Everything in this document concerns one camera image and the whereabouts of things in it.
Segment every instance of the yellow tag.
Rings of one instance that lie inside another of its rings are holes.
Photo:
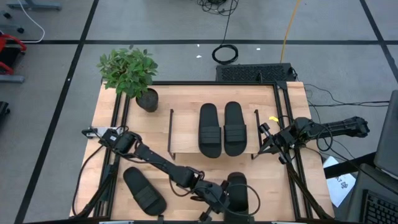
[[[279,122],[279,119],[276,118],[276,117],[274,117],[274,116],[270,116],[269,119],[271,119],[271,120],[273,120],[273,121],[276,121],[276,122]]]

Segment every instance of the green leaves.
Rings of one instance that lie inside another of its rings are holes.
[[[115,88],[117,94],[125,92],[129,97],[141,97],[147,91],[147,86],[152,84],[152,76],[156,75],[158,65],[148,56],[147,49],[142,52],[133,50],[133,45],[128,49],[112,50],[107,56],[99,58],[97,67],[107,81],[105,88]]]
[[[145,75],[145,82],[146,82],[148,85],[151,85],[151,84],[152,84],[152,75],[146,74],[146,75]]]

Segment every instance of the keyboard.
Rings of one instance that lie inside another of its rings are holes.
[[[258,82],[295,81],[290,71],[290,63],[255,64],[255,65],[219,65],[216,81]]]
[[[398,223],[398,203],[370,190],[363,191],[362,223]]]

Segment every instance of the wooden tabletop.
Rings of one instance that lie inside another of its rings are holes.
[[[255,215],[256,221],[294,220],[292,199],[290,196],[289,181],[286,167],[280,164],[278,155],[264,154],[251,160],[250,153],[259,150],[256,117],[254,110],[259,110],[260,123],[267,122],[271,133],[279,131],[276,122],[269,120],[270,116],[277,116],[274,92],[271,86],[206,86],[206,85],[156,85],[152,86],[159,94],[159,108],[154,113],[147,113],[131,100],[127,125],[131,131],[139,133],[144,144],[153,151],[178,165],[194,167],[206,173],[206,180],[221,183],[232,172],[245,174],[248,184],[258,192],[261,198],[261,209]],[[303,83],[288,83],[290,104],[294,117],[310,118],[310,111],[305,96]],[[115,90],[105,90],[101,87],[93,126],[109,126],[115,101]],[[286,114],[283,93],[280,91],[282,110]],[[197,129],[200,106],[204,103],[214,103],[218,109],[220,126],[224,124],[224,107],[229,101],[241,104],[244,120],[248,129],[248,146],[244,154],[238,157],[229,157],[225,153],[217,159],[210,159],[198,153]],[[169,136],[170,109],[174,110],[172,126],[172,152],[176,152],[173,161],[167,153]],[[121,120],[120,109],[118,122]],[[97,139],[88,140],[84,160],[99,147]],[[313,142],[307,144],[315,149]],[[80,211],[96,192],[99,184],[101,168],[105,150],[99,152],[86,165],[80,181],[80,189],[76,198],[76,210]],[[309,191],[325,211],[333,216],[333,208],[326,185],[320,156],[316,152],[302,149],[302,161],[307,178]],[[207,209],[203,202],[196,202],[188,197],[180,198],[170,189],[168,175],[149,164],[133,164],[121,160],[118,181],[114,195],[113,220],[156,220],[157,217],[146,215],[133,199],[123,180],[123,172],[131,167],[139,168],[155,188],[164,196],[167,209],[164,212],[165,220],[197,220]],[[300,202],[300,213],[305,217],[302,194],[297,188]],[[249,194],[249,211],[257,208],[257,200],[252,192]],[[222,214],[212,213],[214,221],[223,219]]]

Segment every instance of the black floor stripe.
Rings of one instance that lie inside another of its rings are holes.
[[[77,66],[77,63],[80,58],[81,50],[83,49],[83,46],[84,46],[84,40],[87,38],[87,33],[90,28],[91,22],[93,20],[93,16],[94,16],[95,10],[97,8],[98,1],[99,0],[93,1],[93,5],[91,6],[90,13],[88,14],[88,18],[87,18],[85,27],[83,29],[83,33],[81,34],[80,41],[79,41],[78,47],[76,48],[75,55],[73,56],[73,60],[70,65],[68,75],[65,79],[65,83],[63,84],[60,98],[58,99],[57,106],[55,107],[55,111],[54,111],[53,117],[51,119],[49,129],[47,131],[47,134],[45,135],[45,139],[44,139],[42,148],[40,150],[39,157],[36,161],[36,165],[34,167],[32,176],[30,177],[30,181],[29,181],[27,189],[25,191],[24,198],[22,199],[22,203],[19,207],[18,214],[15,219],[15,223],[23,223],[24,222],[27,210],[29,208],[30,201],[32,200],[32,196],[33,196],[37,181],[40,176],[40,172],[42,171],[42,168],[44,165],[44,160],[49,151],[50,143],[51,143],[52,137],[54,135],[55,128],[57,127],[57,123],[58,123],[58,120],[61,115],[61,110],[62,110],[63,104],[67,97],[67,93],[68,93],[69,86],[70,86],[70,83],[73,78],[73,74],[75,73],[76,66]]]
[[[222,40],[85,40],[84,44],[98,45],[178,45],[178,44],[220,44]],[[226,44],[270,44],[280,45],[283,40],[225,40]],[[79,40],[43,40],[37,44],[79,44]],[[379,40],[288,40],[289,45],[378,45]],[[398,40],[388,44],[398,45]]]
[[[383,36],[380,33],[379,28],[377,27],[376,21],[374,20],[372,13],[368,7],[368,5],[366,4],[365,0],[359,0],[361,2],[362,8],[365,11],[366,17],[368,17],[369,23],[371,24],[371,27],[373,29],[374,34],[377,37],[377,40],[380,41],[380,46],[381,49],[383,50],[384,55],[386,56],[387,62],[391,68],[392,73],[394,74],[397,82],[398,82],[398,68],[397,65],[394,61],[394,59],[391,56],[390,50],[388,49],[386,43],[383,39]]]

